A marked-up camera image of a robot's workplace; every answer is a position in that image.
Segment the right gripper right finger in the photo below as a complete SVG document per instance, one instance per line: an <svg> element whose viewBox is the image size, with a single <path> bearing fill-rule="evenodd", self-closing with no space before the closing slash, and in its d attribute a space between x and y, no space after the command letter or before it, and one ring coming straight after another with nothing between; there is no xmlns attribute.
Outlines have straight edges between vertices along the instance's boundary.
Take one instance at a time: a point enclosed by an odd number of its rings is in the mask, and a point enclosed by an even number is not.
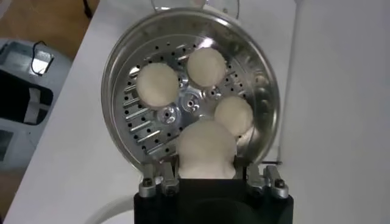
<svg viewBox="0 0 390 224"><path fill-rule="evenodd" d="M236 156L234 179L243 180L251 194L270 194L277 199L289 197L289 187L281 177L278 166L281 161L262 161L259 164L251 163L248 159Z"/></svg>

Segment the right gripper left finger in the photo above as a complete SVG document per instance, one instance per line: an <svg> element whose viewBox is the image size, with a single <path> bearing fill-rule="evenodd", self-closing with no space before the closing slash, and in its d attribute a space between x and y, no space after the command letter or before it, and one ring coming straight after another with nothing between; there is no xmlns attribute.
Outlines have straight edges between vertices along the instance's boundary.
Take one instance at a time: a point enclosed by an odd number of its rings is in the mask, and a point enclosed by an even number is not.
<svg viewBox="0 0 390 224"><path fill-rule="evenodd" d="M151 198L157 195L156 177L159 175L160 190L167 197L173 197L179 192L179 179L171 162L161 164L146 163L142 165L143 179L138 186L138 194L142 198Z"/></svg>

